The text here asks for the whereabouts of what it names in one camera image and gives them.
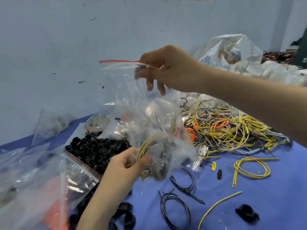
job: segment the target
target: coiled wire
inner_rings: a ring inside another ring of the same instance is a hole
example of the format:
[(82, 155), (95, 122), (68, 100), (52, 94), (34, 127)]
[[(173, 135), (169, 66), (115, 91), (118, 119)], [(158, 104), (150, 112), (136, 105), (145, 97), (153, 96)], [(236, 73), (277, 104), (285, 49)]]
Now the coiled wire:
[[(173, 229), (173, 230), (188, 230), (190, 228), (190, 225), (191, 225), (191, 212), (190, 212), (190, 209), (188, 207), (188, 205), (185, 203), (185, 201), (180, 198), (178, 195), (172, 193), (174, 191), (174, 189), (171, 190), (171, 192), (169, 193), (164, 193), (163, 192), (163, 195), (161, 195), (160, 191), (159, 192), (159, 195), (161, 197), (161, 213), (165, 219), (165, 221), (167, 222), (168, 226)], [(187, 215), (187, 222), (188, 224), (186, 225), (185, 228), (178, 228), (176, 227), (172, 221), (169, 219), (169, 217), (167, 216), (167, 212), (166, 212), (166, 209), (165, 209), (165, 204), (166, 204), (166, 201), (168, 200), (171, 200), (171, 199), (174, 199), (174, 200), (177, 200), (178, 202), (181, 202), (182, 205), (184, 206), (185, 208), (185, 212), (186, 212), (186, 215)]]
[(187, 187), (187, 188), (183, 188), (181, 185), (179, 185), (179, 184), (176, 182), (176, 180), (175, 180), (175, 178), (174, 178), (173, 176), (170, 177), (171, 181), (172, 181), (172, 182), (174, 183), (174, 185), (176, 185), (181, 191), (183, 191), (184, 193), (190, 195), (192, 198), (194, 198), (196, 201), (200, 202), (201, 204), (204, 204), (204, 205), (205, 205), (205, 202), (204, 202), (204, 201), (200, 200), (200, 199), (197, 198), (194, 194), (192, 194), (192, 192), (193, 192), (193, 191), (195, 190), (195, 188), (196, 188), (196, 181), (195, 181), (195, 178), (194, 178), (193, 174), (192, 174), (188, 169), (186, 169), (186, 168), (181, 168), (181, 169), (184, 170), (184, 171), (186, 171), (186, 172), (190, 175), (190, 177), (191, 177), (191, 179), (192, 179), (192, 184), (191, 184), (189, 187)]

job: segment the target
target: blue tablecloth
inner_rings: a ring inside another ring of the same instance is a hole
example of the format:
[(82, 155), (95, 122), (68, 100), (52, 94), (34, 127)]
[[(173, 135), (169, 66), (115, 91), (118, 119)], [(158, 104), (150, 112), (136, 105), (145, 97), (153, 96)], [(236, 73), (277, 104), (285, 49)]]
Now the blue tablecloth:
[[(71, 127), (57, 137), (50, 140), (51, 148), (64, 144), (76, 129), (79, 123), (85, 122), (87, 117), (75, 120)], [(0, 149), (13, 150), (21, 147), (29, 147), (32, 136), (0, 146)], [(238, 175), (238, 186), (232, 188), (234, 175), (233, 164), (243, 156), (232, 153), (222, 154), (221, 158), (215, 159), (216, 171), (211, 166), (205, 165), (201, 173), (193, 172), (196, 178), (195, 195), (202, 199), (206, 205), (202, 205), (193, 198), (181, 193), (175, 188), (174, 193), (185, 200), (192, 214), (190, 229), (198, 228), (199, 221), (207, 210), (217, 201), (238, 191), (243, 193), (217, 205), (205, 218), (201, 229), (214, 230), (288, 230), (306, 229), (307, 218), (307, 149), (294, 143), (292, 148), (278, 147), (273, 154), (280, 158), (280, 161), (268, 161), (266, 164), (271, 169), (271, 176), (265, 179), (250, 179)], [(271, 157), (270, 154), (259, 153), (254, 157)], [(248, 162), (242, 165), (243, 169), (257, 174), (264, 172), (263, 167), (256, 162)], [(217, 179), (217, 171), (223, 171), (223, 178)], [(189, 186), (190, 177), (183, 171), (173, 173), (176, 181), (182, 186)], [(133, 204), (133, 214), (137, 222), (135, 230), (166, 230), (169, 229), (160, 212), (160, 192), (169, 192), (174, 185), (168, 179), (163, 182), (156, 182), (152, 179), (138, 180), (133, 186), (133, 193), (126, 201)], [(236, 213), (235, 209), (241, 204), (250, 205), (260, 216), (256, 225), (249, 225), (244, 222)], [(166, 210), (171, 220), (177, 225), (184, 227), (186, 214), (183, 206), (176, 201), (168, 201)], [(122, 227), (123, 219), (117, 220), (119, 229)]]

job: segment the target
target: yellow wire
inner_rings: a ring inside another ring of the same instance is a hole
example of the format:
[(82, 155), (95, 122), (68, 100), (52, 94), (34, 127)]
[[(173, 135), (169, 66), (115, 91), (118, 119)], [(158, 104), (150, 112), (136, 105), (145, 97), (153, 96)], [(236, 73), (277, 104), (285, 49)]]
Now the yellow wire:
[(223, 198), (223, 199), (221, 199), (220, 201), (218, 201), (217, 203), (215, 203), (212, 207), (210, 207), (210, 209), (205, 213), (205, 215), (202, 217), (201, 221), (199, 222), (198, 230), (201, 229), (201, 224), (202, 224), (203, 220), (204, 220), (204, 219), (206, 218), (206, 216), (210, 213), (210, 211), (212, 211), (212, 209), (215, 208), (216, 205), (220, 204), (221, 202), (224, 202), (224, 201), (227, 200), (227, 199), (230, 199), (230, 198), (232, 198), (232, 197), (235, 197), (235, 196), (237, 196), (237, 195), (239, 195), (239, 194), (241, 194), (241, 193), (242, 193), (242, 191), (239, 191), (239, 192), (237, 192), (237, 193), (235, 193), (235, 194), (232, 194), (232, 195), (230, 195), (230, 196), (228, 196), (228, 197), (226, 197), (226, 198)]
[[(270, 176), (271, 174), (271, 170), (270, 168), (267, 166), (266, 163), (264, 163), (263, 161), (273, 161), (273, 160), (279, 160), (279, 158), (275, 157), (275, 158), (254, 158), (254, 157), (245, 157), (241, 160), (238, 160), (234, 163), (234, 167), (235, 167), (235, 174), (233, 176), (233, 182), (232, 182), (232, 187), (237, 186), (237, 180), (238, 180), (238, 173), (247, 176), (249, 178), (266, 178), (268, 176)], [(260, 165), (262, 165), (264, 167), (264, 174), (259, 175), (259, 174), (252, 174), (244, 169), (241, 168), (241, 164), (244, 162), (250, 162), (250, 161), (255, 161), (258, 162)]]

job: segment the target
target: bag of black rubber parts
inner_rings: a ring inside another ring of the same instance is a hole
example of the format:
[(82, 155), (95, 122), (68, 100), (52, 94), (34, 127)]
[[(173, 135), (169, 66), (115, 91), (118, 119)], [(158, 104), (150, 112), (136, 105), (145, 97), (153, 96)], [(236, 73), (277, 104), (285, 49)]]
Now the bag of black rubber parts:
[(110, 84), (117, 85), (110, 91), (116, 97), (112, 116), (121, 121), (130, 145), (139, 149), (135, 161), (146, 153), (153, 158), (150, 168), (142, 172), (143, 178), (152, 176), (161, 181), (183, 162), (197, 160), (197, 152), (182, 124), (181, 93), (167, 89), (161, 96), (156, 85), (148, 92), (145, 79), (135, 80), (136, 69), (147, 66), (113, 62), (105, 64), (102, 72)]

